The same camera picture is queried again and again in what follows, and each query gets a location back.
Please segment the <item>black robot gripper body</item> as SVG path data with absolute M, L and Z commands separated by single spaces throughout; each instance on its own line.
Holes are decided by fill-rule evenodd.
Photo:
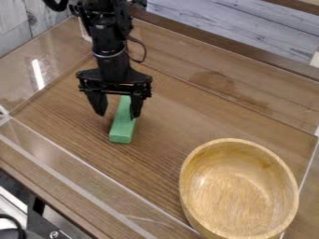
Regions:
M 126 57 L 113 60 L 98 59 L 97 66 L 76 73 L 80 91 L 138 95 L 142 99 L 152 95 L 152 77 L 130 67 Z

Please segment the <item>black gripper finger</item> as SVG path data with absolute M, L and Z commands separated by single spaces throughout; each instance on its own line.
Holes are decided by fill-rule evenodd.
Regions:
M 88 91 L 85 93 L 85 96 L 94 110 L 94 113 L 102 116 L 108 106 L 105 93 L 100 91 Z
M 130 112 L 130 118 L 134 119 L 140 116 L 140 111 L 142 107 L 142 97 L 140 94 L 132 94 L 130 95 L 130 106 L 129 106 L 129 112 Z

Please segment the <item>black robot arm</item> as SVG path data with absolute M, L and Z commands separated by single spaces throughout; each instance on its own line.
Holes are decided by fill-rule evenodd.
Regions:
M 97 67 L 76 73 L 78 89 L 85 94 L 94 112 L 102 116 L 108 94 L 128 96 L 129 114 L 140 116 L 142 101 L 152 96 L 152 77 L 130 67 L 126 41 L 133 28 L 125 0 L 80 0 L 73 6 L 86 34 L 92 39 L 92 55 Z

